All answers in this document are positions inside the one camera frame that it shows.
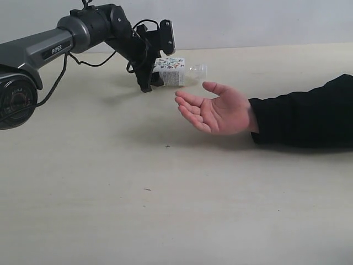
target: plastic bottle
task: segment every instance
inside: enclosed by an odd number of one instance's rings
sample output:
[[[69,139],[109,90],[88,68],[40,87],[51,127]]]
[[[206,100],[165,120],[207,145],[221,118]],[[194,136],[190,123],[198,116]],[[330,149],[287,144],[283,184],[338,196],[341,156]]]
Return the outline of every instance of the plastic bottle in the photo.
[[[153,72],[159,72],[165,86],[193,86],[206,79],[206,64],[185,63],[185,58],[157,58]]]

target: black sleeve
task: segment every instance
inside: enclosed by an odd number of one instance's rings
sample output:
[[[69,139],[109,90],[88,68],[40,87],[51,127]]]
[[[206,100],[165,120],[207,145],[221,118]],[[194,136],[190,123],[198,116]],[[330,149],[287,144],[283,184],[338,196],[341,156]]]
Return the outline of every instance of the black sleeve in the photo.
[[[252,133],[257,144],[353,147],[353,76],[250,103],[259,125],[259,133]]]

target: white wall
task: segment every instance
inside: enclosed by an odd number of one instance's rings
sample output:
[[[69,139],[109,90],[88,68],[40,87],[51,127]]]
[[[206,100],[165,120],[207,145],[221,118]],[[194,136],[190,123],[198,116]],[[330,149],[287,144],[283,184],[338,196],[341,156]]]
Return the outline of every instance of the white wall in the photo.
[[[94,0],[173,20],[177,49],[353,41],[352,0]],[[0,43],[55,27],[80,0],[0,0]],[[108,51],[100,45],[92,51]]]

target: beige tabletop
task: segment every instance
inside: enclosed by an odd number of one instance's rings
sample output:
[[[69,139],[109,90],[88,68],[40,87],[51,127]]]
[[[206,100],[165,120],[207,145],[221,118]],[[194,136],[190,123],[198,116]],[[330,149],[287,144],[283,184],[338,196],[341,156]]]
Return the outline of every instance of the beige tabletop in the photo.
[[[353,73],[353,44],[175,56],[248,97]],[[61,67],[40,71],[41,98]],[[125,67],[70,60],[49,102],[0,132],[1,265],[353,264],[352,152],[205,135],[178,113],[176,88],[142,93]]]

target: human hand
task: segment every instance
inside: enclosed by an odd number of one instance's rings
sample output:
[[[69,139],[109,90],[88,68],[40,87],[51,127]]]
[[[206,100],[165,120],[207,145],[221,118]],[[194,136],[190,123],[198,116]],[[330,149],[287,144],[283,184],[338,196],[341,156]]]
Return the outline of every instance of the human hand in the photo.
[[[232,135],[242,131],[258,133],[255,114],[244,95],[219,83],[204,82],[202,86],[218,97],[208,99],[185,91],[175,93],[179,111],[195,128],[217,135]]]

